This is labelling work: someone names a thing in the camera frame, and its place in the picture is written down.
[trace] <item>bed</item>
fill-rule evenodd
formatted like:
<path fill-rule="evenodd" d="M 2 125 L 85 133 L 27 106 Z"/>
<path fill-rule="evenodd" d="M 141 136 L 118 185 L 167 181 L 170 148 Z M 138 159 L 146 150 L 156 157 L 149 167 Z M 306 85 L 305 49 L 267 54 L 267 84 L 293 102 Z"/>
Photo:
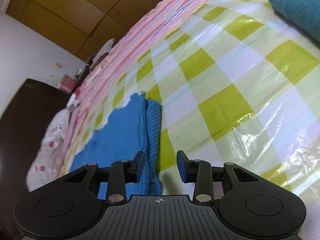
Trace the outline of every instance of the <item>bed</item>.
<path fill-rule="evenodd" d="M 144 91 L 162 106 L 163 194 L 193 192 L 180 181 L 178 150 L 234 162 L 298 195 L 307 207 L 300 237 L 319 239 L 319 80 L 319 44 L 268 0 L 164 0 L 79 88 L 60 176 L 111 111 Z"/>

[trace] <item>silver screw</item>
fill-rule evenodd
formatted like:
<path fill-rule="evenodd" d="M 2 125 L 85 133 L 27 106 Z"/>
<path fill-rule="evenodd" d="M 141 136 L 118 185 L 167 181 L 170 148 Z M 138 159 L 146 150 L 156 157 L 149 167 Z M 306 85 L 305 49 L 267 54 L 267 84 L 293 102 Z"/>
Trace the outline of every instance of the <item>silver screw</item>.
<path fill-rule="evenodd" d="M 207 194 L 199 194 L 196 196 L 196 200 L 200 202 L 208 202 L 211 200 L 211 197 Z"/>
<path fill-rule="evenodd" d="M 123 199 L 124 199 L 124 196 L 120 194 L 113 194 L 108 197 L 108 200 L 110 200 L 111 202 L 119 202 L 119 201 L 122 201 Z"/>

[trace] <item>yellow-green check pattern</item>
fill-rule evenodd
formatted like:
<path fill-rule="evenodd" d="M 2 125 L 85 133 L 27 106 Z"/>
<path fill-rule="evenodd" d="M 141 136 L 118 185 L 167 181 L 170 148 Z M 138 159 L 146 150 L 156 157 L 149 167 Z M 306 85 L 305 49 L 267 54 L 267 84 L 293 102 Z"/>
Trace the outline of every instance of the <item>yellow-green check pattern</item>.
<path fill-rule="evenodd" d="M 126 105 L 132 93 L 145 91 L 147 98 L 162 104 L 157 170 L 165 194 L 188 193 L 175 165 L 176 152 L 182 149 L 191 159 L 202 158 L 213 165 L 235 162 L 303 198 L 319 162 L 307 174 L 303 171 L 307 160 L 293 152 L 300 158 L 293 164 L 286 151 L 299 140 L 290 135 L 297 128 L 286 133 L 281 125 L 297 123 L 308 129 L 308 124 L 304 127 L 299 120 L 288 121 L 286 114 L 281 115 L 284 109 L 288 113 L 292 109 L 294 115 L 295 107 L 273 105 L 296 95 L 290 102 L 310 112 L 310 117 L 301 118 L 317 125 L 319 59 L 319 49 L 282 22 L 268 0 L 212 0 L 118 78 L 72 140 L 66 163 L 83 149 L 94 129 L 107 123 L 113 108 Z M 265 122 L 268 113 L 273 119 Z M 276 124 L 279 133 L 271 128 Z M 318 147 L 319 135 L 313 134 L 315 138 L 300 147 L 305 158 L 312 156 L 308 149 Z"/>

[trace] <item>crosshair symbol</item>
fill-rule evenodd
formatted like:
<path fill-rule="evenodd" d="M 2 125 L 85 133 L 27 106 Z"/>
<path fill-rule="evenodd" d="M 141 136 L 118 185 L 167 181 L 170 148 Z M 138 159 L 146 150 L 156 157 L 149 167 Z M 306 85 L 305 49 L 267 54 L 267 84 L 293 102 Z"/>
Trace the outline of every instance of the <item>crosshair symbol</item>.
<path fill-rule="evenodd" d="M 162 199 L 162 198 L 157 198 L 156 200 L 154 200 L 154 201 L 156 201 L 157 203 L 162 203 L 163 201 L 165 201 L 164 199 Z"/>

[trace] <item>pink fabric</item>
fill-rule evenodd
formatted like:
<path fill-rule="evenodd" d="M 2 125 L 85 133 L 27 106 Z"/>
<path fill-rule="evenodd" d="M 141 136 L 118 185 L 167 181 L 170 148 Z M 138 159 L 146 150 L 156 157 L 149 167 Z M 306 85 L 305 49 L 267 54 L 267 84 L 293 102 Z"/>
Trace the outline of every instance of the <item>pink fabric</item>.
<path fill-rule="evenodd" d="M 87 84 L 90 75 L 78 88 L 80 105 L 73 112 L 65 139 L 64 150 L 68 150 L 73 134 L 77 134 L 82 122 L 95 112 L 99 102 L 108 94 L 109 88 L 127 70 L 127 67 L 156 41 L 177 29 L 188 17 L 208 0 L 163 0 L 147 13 L 116 44 L 108 56 L 96 67 L 100 73 Z"/>

